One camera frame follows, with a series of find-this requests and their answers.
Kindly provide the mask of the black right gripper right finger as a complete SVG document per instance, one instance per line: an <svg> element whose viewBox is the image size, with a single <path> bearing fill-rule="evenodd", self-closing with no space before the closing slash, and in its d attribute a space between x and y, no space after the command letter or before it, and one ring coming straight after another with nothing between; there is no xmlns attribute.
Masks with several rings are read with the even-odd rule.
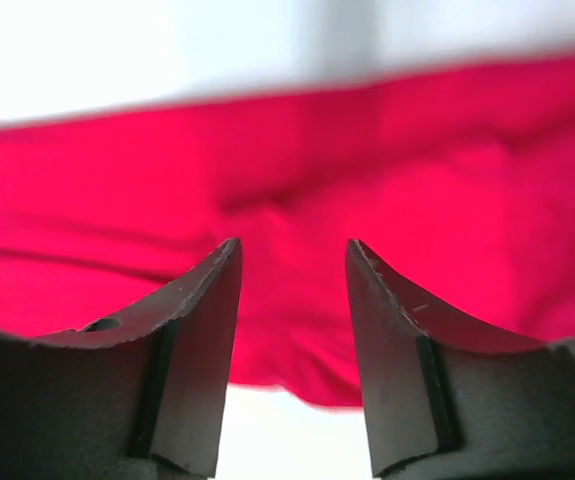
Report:
<svg viewBox="0 0 575 480"><path fill-rule="evenodd" d="M378 479L575 479L575 338L492 326L348 243L345 271Z"/></svg>

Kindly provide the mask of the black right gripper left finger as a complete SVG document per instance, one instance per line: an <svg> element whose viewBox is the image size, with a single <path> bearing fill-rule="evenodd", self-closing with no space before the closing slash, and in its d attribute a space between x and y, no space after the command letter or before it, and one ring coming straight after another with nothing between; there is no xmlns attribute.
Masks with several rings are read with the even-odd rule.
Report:
<svg viewBox="0 0 575 480"><path fill-rule="evenodd" d="M242 277L236 238L81 331L0 331L0 479L208 479Z"/></svg>

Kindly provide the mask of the red t shirt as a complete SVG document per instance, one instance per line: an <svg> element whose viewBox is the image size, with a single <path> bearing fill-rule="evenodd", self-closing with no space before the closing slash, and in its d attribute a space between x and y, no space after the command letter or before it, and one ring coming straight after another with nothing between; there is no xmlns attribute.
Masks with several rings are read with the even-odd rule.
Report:
<svg viewBox="0 0 575 480"><path fill-rule="evenodd" d="M0 130L0 329L85 326L229 237L239 384L360 404L351 238L488 323L575 336L575 53Z"/></svg>

